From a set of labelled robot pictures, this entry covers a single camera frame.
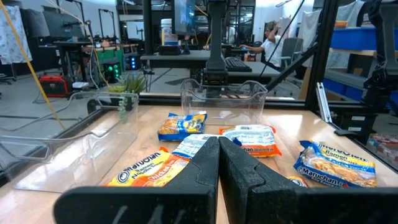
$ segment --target floor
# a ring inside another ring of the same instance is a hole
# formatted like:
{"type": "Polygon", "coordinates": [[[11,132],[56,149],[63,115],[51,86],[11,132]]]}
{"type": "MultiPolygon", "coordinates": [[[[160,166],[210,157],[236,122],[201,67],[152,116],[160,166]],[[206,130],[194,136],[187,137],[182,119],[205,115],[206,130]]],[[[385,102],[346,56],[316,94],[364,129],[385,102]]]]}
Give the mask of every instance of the floor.
{"type": "MultiPolygon", "coordinates": [[[[156,68],[154,75],[149,79],[150,92],[152,93],[180,93],[181,83],[189,78],[189,71],[183,68],[156,68]]],[[[269,96],[284,96],[296,98],[299,95],[299,88],[291,83],[282,82],[269,96]]],[[[59,123],[53,119],[34,122],[34,119],[50,114],[48,106],[44,103],[37,85],[31,75],[19,76],[12,85],[0,83],[0,136],[20,136],[30,138],[51,138],[62,131],[59,123]]],[[[56,111],[66,106],[67,109],[59,112],[62,123],[69,127],[79,119],[88,115],[86,103],[88,99],[75,100],[68,104],[66,98],[50,98],[52,106],[56,111]]],[[[388,123],[398,123],[398,118],[384,114],[377,117],[374,129],[382,133],[393,133],[397,126],[388,123]]],[[[25,154],[35,144],[27,142],[23,146],[15,145],[12,142],[2,142],[4,147],[12,150],[16,156],[25,154]]],[[[16,160],[3,150],[0,150],[0,165],[6,166],[16,160]]]]}

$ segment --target man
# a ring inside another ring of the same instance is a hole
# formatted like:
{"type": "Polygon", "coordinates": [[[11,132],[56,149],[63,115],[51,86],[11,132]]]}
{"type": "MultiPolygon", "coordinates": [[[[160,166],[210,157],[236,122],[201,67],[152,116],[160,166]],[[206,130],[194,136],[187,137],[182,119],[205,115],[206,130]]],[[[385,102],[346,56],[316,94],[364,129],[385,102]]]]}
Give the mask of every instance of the man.
{"type": "Polygon", "coordinates": [[[241,47],[245,47],[250,51],[253,51],[256,54],[261,53],[263,50],[266,51],[266,64],[271,68],[280,71],[280,56],[282,55],[282,48],[283,48],[283,40],[280,42],[277,50],[275,51],[274,55],[272,56],[271,60],[269,60],[270,56],[272,55],[273,51],[275,50],[278,41],[280,40],[281,36],[278,35],[279,26],[275,21],[269,22],[266,27],[265,35],[267,37],[266,41],[262,43],[260,47],[250,47],[247,45],[241,45],[241,47]]]}

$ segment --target white curtain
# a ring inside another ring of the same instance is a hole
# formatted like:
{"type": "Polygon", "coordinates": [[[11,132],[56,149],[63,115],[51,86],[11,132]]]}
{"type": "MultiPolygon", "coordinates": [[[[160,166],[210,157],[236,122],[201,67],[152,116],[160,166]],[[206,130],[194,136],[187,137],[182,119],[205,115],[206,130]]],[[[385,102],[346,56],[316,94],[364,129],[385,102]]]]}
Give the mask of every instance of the white curtain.
{"type": "MultiPolygon", "coordinates": [[[[6,6],[6,9],[11,18],[12,24],[18,33],[19,40],[21,41],[25,53],[31,61],[32,55],[30,54],[29,46],[27,45],[26,34],[19,7],[6,6]]],[[[3,65],[26,62],[4,13],[0,13],[0,60],[3,65]]]]}

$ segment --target clear plastic bin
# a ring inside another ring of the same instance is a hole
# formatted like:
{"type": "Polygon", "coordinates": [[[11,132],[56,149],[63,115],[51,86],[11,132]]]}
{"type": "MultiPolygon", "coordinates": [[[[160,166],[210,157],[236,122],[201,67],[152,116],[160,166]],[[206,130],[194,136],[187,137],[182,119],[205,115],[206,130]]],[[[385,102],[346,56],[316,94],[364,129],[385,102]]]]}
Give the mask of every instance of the clear plastic bin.
{"type": "Polygon", "coordinates": [[[98,185],[137,138],[136,94],[75,93],[55,105],[65,129],[52,113],[0,125],[1,169],[17,189],[98,185]]]}
{"type": "Polygon", "coordinates": [[[184,115],[207,111],[206,124],[259,124],[267,92],[255,81],[236,86],[204,86],[188,79],[181,86],[182,111],[184,115]]]}

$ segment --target ramen noodle package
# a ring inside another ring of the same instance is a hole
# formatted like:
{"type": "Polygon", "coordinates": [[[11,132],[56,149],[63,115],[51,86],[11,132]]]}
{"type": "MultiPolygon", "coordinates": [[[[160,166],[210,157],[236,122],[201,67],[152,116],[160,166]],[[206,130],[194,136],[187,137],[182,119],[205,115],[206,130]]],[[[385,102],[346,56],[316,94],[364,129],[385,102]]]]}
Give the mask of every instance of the ramen noodle package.
{"type": "Polygon", "coordinates": [[[294,168],[330,187],[377,187],[374,163],[318,142],[300,141],[305,148],[294,168]]]}
{"type": "Polygon", "coordinates": [[[163,187],[189,163],[188,160],[170,154],[166,148],[127,167],[108,187],[163,187]]]}
{"type": "Polygon", "coordinates": [[[260,158],[282,155],[275,143],[274,133],[273,127],[262,124],[220,128],[220,134],[240,145],[250,155],[260,158]]]}
{"type": "Polygon", "coordinates": [[[173,151],[173,155],[191,160],[210,137],[220,137],[215,134],[191,134],[173,151]]]}
{"type": "Polygon", "coordinates": [[[159,140],[182,141],[191,134],[203,134],[206,118],[205,111],[198,115],[187,116],[170,113],[157,132],[159,140]]]}
{"type": "Polygon", "coordinates": [[[301,177],[288,177],[288,179],[301,187],[308,187],[307,182],[301,177]]]}

